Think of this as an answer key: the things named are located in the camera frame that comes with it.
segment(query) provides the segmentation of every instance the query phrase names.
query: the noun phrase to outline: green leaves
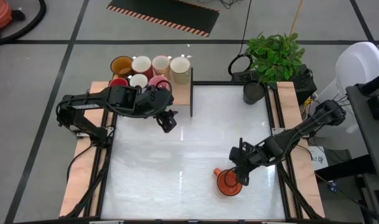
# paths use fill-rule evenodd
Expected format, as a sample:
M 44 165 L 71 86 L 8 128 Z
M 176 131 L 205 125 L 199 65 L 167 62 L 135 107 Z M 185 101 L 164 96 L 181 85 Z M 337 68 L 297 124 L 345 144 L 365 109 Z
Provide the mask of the green leaves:
M 297 33 L 269 37 L 260 33 L 250 39 L 246 54 L 252 56 L 254 62 L 250 68 L 257 70 L 261 82 L 290 80 L 299 73 L 305 49 L 298 50 L 297 38 Z
M 264 72 L 264 71 L 267 70 L 267 69 L 268 69 L 268 66 L 267 66 L 267 65 L 260 65 L 260 66 L 258 67 L 257 72 L 262 73 L 262 72 Z
M 293 61 L 291 62 L 291 64 L 292 64 L 292 65 L 296 65 L 296 66 L 301 66 L 301 65 L 302 65 L 302 63 L 299 62 L 299 61 L 297 61 L 297 60 L 293 60 Z

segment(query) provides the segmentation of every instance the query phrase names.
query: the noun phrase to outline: yellow cable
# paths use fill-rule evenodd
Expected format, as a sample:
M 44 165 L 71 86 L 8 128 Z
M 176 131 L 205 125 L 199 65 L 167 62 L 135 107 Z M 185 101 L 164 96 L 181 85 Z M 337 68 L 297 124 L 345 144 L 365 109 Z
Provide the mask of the yellow cable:
M 299 16 L 300 9 L 301 9 L 301 6 L 302 6 L 302 1 L 303 1 L 303 0 L 300 0 L 300 4 L 299 4 L 299 7 L 298 7 L 298 9 L 297 9 L 296 16 L 294 17 L 293 24 L 291 25 L 290 35 L 293 33 L 294 26 L 296 25 L 297 17 Z

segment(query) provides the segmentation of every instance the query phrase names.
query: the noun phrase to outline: red mug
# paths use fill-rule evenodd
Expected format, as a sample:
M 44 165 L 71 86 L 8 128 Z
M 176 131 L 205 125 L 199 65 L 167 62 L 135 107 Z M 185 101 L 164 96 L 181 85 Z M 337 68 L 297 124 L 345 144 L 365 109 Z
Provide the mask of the red mug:
M 110 81 L 109 86 L 128 86 L 128 82 L 124 78 L 115 78 Z
M 144 74 L 148 80 L 153 77 L 152 61 L 147 56 L 139 56 L 131 64 L 135 74 Z

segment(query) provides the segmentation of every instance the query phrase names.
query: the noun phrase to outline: white mug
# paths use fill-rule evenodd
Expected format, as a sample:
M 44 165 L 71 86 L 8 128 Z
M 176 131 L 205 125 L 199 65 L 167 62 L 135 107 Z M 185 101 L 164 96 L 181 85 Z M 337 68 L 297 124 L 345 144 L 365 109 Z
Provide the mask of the white mug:
M 147 86 L 147 77 L 143 74 L 135 74 L 130 78 L 129 85 L 132 87 L 140 86 L 144 89 Z
M 190 78 L 190 61 L 185 57 L 176 57 L 170 62 L 171 74 L 176 84 L 184 85 Z

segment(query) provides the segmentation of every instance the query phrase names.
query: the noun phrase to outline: pink mug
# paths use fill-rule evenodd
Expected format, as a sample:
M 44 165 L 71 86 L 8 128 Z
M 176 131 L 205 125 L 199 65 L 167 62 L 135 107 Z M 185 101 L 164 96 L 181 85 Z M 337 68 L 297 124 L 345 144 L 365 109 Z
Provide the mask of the pink mug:
M 162 75 L 155 76 L 151 78 L 151 80 L 149 81 L 149 85 L 156 86 L 157 84 L 158 84 L 157 86 L 158 88 L 166 88 L 170 90 L 167 78 Z

